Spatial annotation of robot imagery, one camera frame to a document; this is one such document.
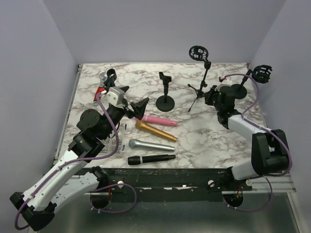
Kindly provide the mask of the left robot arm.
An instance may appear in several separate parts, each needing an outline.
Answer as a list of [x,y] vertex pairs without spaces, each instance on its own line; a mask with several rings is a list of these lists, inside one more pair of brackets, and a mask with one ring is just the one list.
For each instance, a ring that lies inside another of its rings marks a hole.
[[102,141],[111,133],[117,132],[116,125],[123,117],[143,118],[149,98],[137,103],[128,103],[124,97],[128,89],[128,86],[113,86],[106,87],[98,93],[98,104],[103,106],[101,101],[105,100],[108,108],[102,107],[102,113],[95,109],[85,110],[77,123],[79,132],[57,163],[32,187],[11,195],[10,201],[17,209],[17,230],[42,230],[50,224],[56,212],[72,198],[92,190],[102,192],[107,188],[108,180],[99,167],[89,173],[80,184],[67,182],[92,160],[105,159],[116,153],[116,150],[113,150],[108,155],[99,156],[104,148]]

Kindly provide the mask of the pink microphone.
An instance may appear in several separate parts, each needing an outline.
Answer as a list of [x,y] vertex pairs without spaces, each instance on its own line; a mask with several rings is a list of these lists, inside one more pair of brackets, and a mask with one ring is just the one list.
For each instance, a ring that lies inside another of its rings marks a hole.
[[170,119],[164,119],[160,117],[155,117],[151,115],[144,115],[141,119],[144,122],[158,124],[158,125],[164,125],[164,126],[174,126],[176,127],[178,123],[176,121],[170,120]]

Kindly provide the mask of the gold microphone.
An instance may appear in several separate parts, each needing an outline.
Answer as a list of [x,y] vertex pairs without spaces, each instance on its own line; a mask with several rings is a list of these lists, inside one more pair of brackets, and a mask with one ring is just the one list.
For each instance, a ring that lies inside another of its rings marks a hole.
[[148,133],[151,133],[155,136],[158,136],[160,138],[163,138],[165,140],[168,140],[168,141],[172,141],[172,142],[176,142],[177,141],[177,137],[169,134],[169,133],[166,133],[160,129],[157,129],[153,126],[150,126],[149,124],[143,122],[143,121],[140,121],[138,120],[136,123],[135,123],[135,127],[139,130],[142,130],[142,131],[145,131],[145,132],[148,132]]

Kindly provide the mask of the black clamp microphone stand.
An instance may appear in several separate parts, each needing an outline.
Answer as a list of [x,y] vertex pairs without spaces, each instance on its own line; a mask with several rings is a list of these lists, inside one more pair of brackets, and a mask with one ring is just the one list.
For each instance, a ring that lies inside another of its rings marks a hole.
[[107,88],[116,86],[115,85],[115,80],[117,79],[117,75],[116,75],[115,69],[113,69],[113,68],[109,69],[107,71],[106,75],[107,75],[107,79],[104,82],[105,86]]

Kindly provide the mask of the black handheld microphone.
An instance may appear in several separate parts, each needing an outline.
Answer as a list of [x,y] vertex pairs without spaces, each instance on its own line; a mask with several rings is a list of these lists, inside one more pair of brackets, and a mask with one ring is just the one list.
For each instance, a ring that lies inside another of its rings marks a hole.
[[131,156],[127,158],[127,163],[130,166],[136,166],[144,163],[163,162],[175,159],[175,155],[162,154],[162,155],[150,155],[150,156]]

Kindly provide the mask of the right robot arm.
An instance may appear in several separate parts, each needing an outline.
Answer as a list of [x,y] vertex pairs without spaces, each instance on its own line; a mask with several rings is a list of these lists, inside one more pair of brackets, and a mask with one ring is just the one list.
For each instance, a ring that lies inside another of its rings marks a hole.
[[291,167],[290,153],[284,131],[257,125],[235,109],[236,95],[231,86],[214,85],[204,94],[205,104],[213,106],[218,122],[251,142],[251,159],[229,169],[224,186],[235,190],[241,180],[258,176],[276,176]]

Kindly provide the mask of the silver grey microphone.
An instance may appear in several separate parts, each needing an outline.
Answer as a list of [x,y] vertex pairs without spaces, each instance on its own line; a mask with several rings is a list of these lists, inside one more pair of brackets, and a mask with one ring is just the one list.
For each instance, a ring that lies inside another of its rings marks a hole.
[[132,149],[175,151],[175,147],[172,147],[169,145],[145,142],[145,141],[140,141],[138,139],[130,139],[128,145]]

